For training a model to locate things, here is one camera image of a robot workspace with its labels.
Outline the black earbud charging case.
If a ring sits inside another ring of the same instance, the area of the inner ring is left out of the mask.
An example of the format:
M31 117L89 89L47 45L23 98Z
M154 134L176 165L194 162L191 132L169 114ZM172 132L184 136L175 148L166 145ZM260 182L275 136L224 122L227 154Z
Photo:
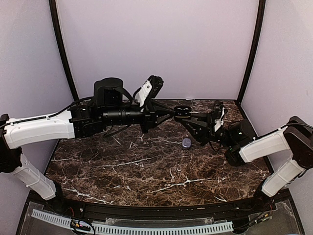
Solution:
M191 107L187 105L179 105L174 108L174 119L176 121L182 119L191 119Z

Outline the purple earbud charging case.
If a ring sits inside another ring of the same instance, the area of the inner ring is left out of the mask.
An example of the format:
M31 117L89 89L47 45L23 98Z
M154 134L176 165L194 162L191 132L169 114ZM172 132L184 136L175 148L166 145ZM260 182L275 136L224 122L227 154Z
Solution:
M188 150L192 146L192 141L190 138L184 138L181 142L182 149Z

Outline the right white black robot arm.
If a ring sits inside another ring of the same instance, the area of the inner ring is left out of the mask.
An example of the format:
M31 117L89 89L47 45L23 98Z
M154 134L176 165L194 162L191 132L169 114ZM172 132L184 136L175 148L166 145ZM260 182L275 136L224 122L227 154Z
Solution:
M175 120L180 122L201 145L213 142L226 146L225 157L231 166L242 166L258 158L291 151L291 156L264 180L250 200L250 209L261 212L268 201L285 185L313 167L313 128L293 116L282 127L256 137L247 119L223 127L226 109L217 105L210 113L193 114L189 106L175 108Z

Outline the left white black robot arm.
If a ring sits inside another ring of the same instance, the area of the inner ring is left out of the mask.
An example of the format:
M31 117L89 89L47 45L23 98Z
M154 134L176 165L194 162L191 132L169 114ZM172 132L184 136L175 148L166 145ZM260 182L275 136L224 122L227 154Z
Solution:
M158 76L150 76L134 95L119 78L95 82L92 97L83 98L63 110L30 118L0 117L0 170L21 180L37 192L58 213L66 213L69 203L57 183L45 177L23 154L30 143L79 139L101 133L108 126L138 124L148 132L174 115L174 111L155 101L163 86Z

